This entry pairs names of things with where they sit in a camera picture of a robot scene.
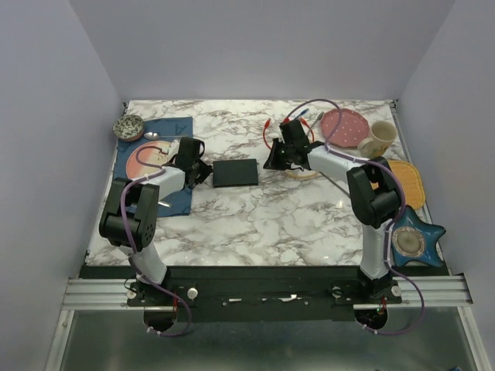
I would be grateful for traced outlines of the pink and cream plate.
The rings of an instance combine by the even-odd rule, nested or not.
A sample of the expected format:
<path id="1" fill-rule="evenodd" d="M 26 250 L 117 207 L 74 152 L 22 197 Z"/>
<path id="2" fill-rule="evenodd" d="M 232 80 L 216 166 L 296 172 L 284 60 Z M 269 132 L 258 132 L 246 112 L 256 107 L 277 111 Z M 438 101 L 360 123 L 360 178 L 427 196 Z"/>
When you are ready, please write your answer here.
<path id="1" fill-rule="evenodd" d="M 157 172 L 159 165 L 170 160 L 169 151 L 173 144 L 173 141 L 150 141 L 139 145 L 125 160 L 125 175 L 135 179 Z"/>

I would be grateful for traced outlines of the cream ceramic mug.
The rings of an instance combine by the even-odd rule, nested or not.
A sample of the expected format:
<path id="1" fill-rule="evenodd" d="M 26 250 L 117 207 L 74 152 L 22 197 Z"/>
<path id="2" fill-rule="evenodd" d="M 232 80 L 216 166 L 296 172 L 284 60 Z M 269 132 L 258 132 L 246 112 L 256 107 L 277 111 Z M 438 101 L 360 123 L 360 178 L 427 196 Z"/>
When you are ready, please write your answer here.
<path id="1" fill-rule="evenodd" d="M 387 151 L 397 136 L 398 130 L 394 124 L 375 121 L 370 126 L 368 136 L 359 143 L 357 149 L 363 158 L 376 158 Z"/>

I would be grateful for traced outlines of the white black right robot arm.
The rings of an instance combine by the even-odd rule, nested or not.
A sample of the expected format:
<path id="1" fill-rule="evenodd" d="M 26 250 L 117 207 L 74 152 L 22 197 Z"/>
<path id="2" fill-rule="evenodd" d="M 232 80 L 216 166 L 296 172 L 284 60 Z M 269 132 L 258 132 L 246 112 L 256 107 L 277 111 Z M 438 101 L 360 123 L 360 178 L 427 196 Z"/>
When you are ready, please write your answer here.
<path id="1" fill-rule="evenodd" d="M 347 184 L 350 203 L 363 229 L 363 254 L 357 273 L 357 297 L 376 301 L 391 286 L 391 230 L 405 208 L 404 192 L 387 160 L 372 160 L 334 151 L 321 141 L 311 143 L 298 120 L 279 125 L 264 168 L 285 171 L 292 166 L 318 172 Z"/>

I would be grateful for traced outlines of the yellow woven mat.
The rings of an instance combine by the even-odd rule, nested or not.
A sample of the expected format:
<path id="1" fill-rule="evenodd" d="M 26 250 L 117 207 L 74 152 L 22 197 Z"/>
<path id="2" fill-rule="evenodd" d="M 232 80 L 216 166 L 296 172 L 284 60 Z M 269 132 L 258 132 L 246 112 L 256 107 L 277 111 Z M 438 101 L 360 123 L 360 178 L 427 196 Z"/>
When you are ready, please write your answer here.
<path id="1" fill-rule="evenodd" d="M 419 171 L 404 161 L 390 160 L 389 166 L 402 185 L 406 204 L 414 210 L 421 209 L 425 205 L 426 196 Z"/>

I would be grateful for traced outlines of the silver spoon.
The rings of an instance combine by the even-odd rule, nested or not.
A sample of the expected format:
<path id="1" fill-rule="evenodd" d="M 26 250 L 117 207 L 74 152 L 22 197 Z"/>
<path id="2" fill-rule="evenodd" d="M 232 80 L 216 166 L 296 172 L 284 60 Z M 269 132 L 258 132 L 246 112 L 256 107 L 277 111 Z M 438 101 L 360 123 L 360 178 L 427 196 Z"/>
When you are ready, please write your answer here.
<path id="1" fill-rule="evenodd" d="M 162 135 L 157 132 L 146 132 L 144 133 L 144 138 L 150 141 L 158 141 L 161 139 L 177 139 L 177 138 L 184 138 L 186 137 L 186 134 L 174 134 L 174 135 Z"/>

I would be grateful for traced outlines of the small patterned bowl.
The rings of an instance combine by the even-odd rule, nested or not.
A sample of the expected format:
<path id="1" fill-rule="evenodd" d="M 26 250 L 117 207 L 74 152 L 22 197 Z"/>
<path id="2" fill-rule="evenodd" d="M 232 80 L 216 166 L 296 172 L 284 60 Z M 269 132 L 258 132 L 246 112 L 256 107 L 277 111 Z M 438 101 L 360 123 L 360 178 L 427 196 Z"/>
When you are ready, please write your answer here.
<path id="1" fill-rule="evenodd" d="M 138 115 L 124 115 L 112 125 L 113 134 L 121 141 L 137 141 L 144 134 L 145 124 Z"/>

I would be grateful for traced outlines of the aluminium rail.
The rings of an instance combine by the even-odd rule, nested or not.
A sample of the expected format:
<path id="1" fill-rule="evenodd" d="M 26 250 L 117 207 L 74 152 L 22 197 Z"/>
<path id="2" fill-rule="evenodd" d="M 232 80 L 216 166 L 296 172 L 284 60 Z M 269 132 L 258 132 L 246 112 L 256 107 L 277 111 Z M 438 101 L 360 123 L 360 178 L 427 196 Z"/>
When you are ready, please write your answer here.
<path id="1" fill-rule="evenodd" d="M 49 370 L 486 370 L 465 279 L 405 267 L 365 301 L 357 268 L 171 268 L 174 307 L 128 267 L 67 283 Z"/>

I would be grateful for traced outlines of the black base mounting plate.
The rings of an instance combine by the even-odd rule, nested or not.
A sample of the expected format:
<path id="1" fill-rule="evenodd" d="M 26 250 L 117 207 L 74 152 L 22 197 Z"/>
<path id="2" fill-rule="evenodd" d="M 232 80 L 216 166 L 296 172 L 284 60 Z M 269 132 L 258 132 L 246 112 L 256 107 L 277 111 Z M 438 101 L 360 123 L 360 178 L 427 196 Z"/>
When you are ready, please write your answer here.
<path id="1" fill-rule="evenodd" d="M 442 308 L 468 301 L 465 282 L 443 268 L 408 267 L 391 274 L 376 298 L 360 294 L 355 266 L 171 267 L 172 298 L 139 281 L 129 267 L 85 267 L 67 287 L 74 310 L 131 310 L 161 329 L 188 322 L 362 321 L 378 327 L 388 310 Z"/>

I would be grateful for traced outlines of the dark grey network switch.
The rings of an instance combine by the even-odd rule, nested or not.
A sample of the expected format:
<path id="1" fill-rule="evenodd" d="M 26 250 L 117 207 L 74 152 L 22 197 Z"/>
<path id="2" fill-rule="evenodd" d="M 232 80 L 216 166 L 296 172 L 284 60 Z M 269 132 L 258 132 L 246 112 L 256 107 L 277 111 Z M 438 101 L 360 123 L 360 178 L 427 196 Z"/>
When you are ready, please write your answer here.
<path id="1" fill-rule="evenodd" d="M 257 186 L 258 163 L 254 158 L 213 163 L 213 187 Z"/>

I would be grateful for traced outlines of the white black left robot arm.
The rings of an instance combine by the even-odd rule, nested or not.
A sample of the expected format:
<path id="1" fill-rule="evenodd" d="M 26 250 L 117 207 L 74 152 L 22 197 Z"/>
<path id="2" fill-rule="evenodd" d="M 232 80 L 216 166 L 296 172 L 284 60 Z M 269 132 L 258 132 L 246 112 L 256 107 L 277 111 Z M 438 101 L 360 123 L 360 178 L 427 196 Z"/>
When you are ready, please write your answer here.
<path id="1" fill-rule="evenodd" d="M 153 243 L 159 201 L 206 180 L 213 167 L 203 161 L 204 150 L 203 141 L 181 138 L 171 159 L 160 165 L 142 161 L 137 151 L 136 161 L 153 172 L 133 179 L 114 179 L 104 204 L 99 234 L 127 254 L 136 278 L 147 284 L 145 296 L 154 305 L 178 298 L 166 282 L 167 266 Z"/>

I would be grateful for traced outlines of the pink dotted plate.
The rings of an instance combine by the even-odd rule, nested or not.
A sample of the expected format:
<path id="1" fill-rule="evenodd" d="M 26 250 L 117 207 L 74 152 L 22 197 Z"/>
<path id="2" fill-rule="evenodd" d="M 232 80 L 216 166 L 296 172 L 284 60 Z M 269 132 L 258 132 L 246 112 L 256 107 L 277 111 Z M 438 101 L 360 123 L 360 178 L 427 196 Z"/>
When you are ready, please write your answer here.
<path id="1" fill-rule="evenodd" d="M 320 131 L 324 138 L 337 129 L 329 139 L 329 143 L 338 148 L 355 149 L 369 133 L 369 124 L 365 117 L 350 109 L 341 109 L 342 117 L 337 126 L 339 112 L 337 109 L 327 111 L 320 120 Z"/>

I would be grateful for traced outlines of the blue cloth placemat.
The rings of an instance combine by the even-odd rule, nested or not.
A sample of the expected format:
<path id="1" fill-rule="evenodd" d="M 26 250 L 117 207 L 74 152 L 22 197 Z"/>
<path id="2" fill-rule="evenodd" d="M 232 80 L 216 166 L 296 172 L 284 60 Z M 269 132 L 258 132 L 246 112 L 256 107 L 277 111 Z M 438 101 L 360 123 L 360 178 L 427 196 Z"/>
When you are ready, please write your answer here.
<path id="1" fill-rule="evenodd" d="M 191 117 L 174 117 L 145 121 L 144 133 L 157 132 L 162 135 L 186 134 L 193 136 L 193 119 Z M 172 139 L 161 139 L 158 141 L 174 141 Z M 114 166 L 114 178 L 128 178 L 125 175 L 125 160 L 139 145 L 150 142 L 144 137 L 137 141 L 118 141 L 116 161 Z M 158 206 L 158 217 L 183 216 L 190 214 L 192 202 L 192 190 L 184 189 L 168 195 L 163 202 L 169 203 L 172 207 Z"/>

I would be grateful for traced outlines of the blue star shaped dish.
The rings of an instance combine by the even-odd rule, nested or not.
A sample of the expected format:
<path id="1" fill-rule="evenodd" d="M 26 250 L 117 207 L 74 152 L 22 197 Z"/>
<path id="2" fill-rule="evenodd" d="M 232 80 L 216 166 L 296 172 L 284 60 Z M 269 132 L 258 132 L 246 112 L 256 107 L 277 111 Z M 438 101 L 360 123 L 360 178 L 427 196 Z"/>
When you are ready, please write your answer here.
<path id="1" fill-rule="evenodd" d="M 443 259 L 437 251 L 437 243 L 445 234 L 445 227 L 423 222 L 415 210 L 407 205 L 391 234 L 394 265 L 403 267 L 414 261 L 430 267 L 441 267 Z"/>

